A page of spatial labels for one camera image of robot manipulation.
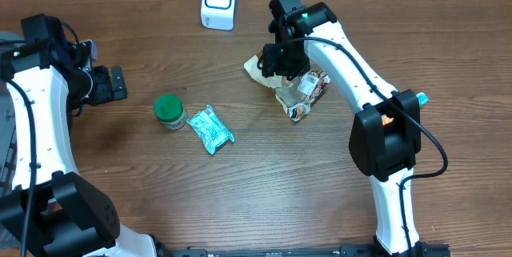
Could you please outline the beige brown paper bag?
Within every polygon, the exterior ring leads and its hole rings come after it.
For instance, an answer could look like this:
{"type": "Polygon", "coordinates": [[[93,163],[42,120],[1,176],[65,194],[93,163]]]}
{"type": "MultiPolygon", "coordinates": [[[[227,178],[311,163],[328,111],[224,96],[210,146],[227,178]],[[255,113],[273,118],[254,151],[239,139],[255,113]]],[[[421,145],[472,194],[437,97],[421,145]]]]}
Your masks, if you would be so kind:
{"type": "Polygon", "coordinates": [[[291,83],[286,80],[284,76],[274,75],[271,77],[264,77],[262,70],[258,68],[258,60],[262,56],[262,52],[258,52],[256,55],[251,57],[244,63],[244,69],[249,76],[259,84],[268,87],[270,89],[277,89],[281,87],[289,87],[291,83]]]}

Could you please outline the brown white snack bag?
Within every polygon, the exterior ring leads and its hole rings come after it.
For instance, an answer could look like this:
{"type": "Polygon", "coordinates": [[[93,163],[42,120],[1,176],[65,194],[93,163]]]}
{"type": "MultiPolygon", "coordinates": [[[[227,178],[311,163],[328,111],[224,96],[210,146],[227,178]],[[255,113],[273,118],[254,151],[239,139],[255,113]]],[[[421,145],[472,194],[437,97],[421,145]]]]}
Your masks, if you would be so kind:
{"type": "Polygon", "coordinates": [[[299,122],[309,114],[311,107],[322,97],[330,82],[330,77],[325,71],[309,70],[274,92],[287,116],[292,121],[299,122]]]}

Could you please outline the orange tissue pack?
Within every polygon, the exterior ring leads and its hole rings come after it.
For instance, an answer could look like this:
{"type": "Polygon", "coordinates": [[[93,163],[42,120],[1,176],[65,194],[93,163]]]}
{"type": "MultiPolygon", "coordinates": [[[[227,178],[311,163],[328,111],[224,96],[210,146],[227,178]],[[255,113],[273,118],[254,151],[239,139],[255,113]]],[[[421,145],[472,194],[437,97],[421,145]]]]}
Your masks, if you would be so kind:
{"type": "Polygon", "coordinates": [[[382,125],[383,126],[385,126],[387,124],[390,124],[390,123],[392,123],[394,121],[393,117],[389,117],[386,114],[382,114],[381,118],[382,118],[382,125]]]}

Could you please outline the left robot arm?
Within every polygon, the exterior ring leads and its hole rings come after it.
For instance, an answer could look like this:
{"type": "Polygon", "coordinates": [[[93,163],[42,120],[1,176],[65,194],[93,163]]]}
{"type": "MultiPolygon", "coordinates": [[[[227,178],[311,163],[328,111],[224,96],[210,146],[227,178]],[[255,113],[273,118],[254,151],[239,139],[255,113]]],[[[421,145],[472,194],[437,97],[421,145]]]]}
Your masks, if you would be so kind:
{"type": "Polygon", "coordinates": [[[24,256],[164,256],[155,237],[121,223],[112,200],[78,173],[71,150],[70,122],[85,105],[126,98],[122,69],[97,65],[95,44],[68,40],[72,28],[56,17],[36,14],[21,26],[22,39],[1,55],[17,141],[2,225],[24,256]]]}

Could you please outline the teal tissue pack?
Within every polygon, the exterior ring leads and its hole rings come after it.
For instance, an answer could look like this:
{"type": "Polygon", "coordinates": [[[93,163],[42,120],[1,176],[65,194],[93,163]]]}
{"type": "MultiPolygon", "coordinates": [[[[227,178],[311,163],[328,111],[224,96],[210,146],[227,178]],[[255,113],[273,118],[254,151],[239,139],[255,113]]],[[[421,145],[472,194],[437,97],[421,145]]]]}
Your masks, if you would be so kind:
{"type": "Polygon", "coordinates": [[[416,97],[418,99],[419,106],[424,106],[425,104],[427,104],[429,102],[428,96],[423,92],[417,93],[416,97]]]}

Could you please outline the teal snack packet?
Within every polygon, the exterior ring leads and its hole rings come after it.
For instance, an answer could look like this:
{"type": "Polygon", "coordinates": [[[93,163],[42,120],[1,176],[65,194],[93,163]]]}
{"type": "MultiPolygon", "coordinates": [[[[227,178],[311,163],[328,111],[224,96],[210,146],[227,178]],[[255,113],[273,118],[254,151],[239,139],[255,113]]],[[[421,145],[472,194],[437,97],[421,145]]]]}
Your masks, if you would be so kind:
{"type": "Polygon", "coordinates": [[[227,141],[235,142],[234,135],[218,118],[211,105],[207,105],[204,110],[200,110],[192,118],[189,118],[187,123],[196,132],[206,151],[211,155],[214,155],[217,149],[227,141]]]}

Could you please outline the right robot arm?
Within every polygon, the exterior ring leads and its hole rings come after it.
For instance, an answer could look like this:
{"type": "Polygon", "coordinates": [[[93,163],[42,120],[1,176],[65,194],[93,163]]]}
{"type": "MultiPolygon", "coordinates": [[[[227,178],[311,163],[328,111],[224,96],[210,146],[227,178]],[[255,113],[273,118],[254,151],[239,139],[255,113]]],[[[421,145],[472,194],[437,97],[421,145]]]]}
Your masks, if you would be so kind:
{"type": "Polygon", "coordinates": [[[258,60],[265,78],[305,76],[316,62],[346,98],[354,114],[349,151],[369,178],[378,226],[375,251],[384,256],[420,256],[425,246],[414,225],[411,183],[421,149],[419,101],[411,90],[398,91],[355,50],[341,23],[323,2],[271,0],[266,44],[258,60]]]}

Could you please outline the green lid seasoning jar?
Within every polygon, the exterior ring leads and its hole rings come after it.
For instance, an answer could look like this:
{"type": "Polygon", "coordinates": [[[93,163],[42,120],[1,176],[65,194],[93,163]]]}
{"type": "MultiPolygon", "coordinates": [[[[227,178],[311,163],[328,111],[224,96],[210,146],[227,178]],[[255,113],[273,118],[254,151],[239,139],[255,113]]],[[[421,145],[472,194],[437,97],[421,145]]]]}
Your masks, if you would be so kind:
{"type": "Polygon", "coordinates": [[[163,94],[156,99],[154,114],[167,129],[172,131],[183,128],[188,119],[181,100],[173,94],[163,94]]]}

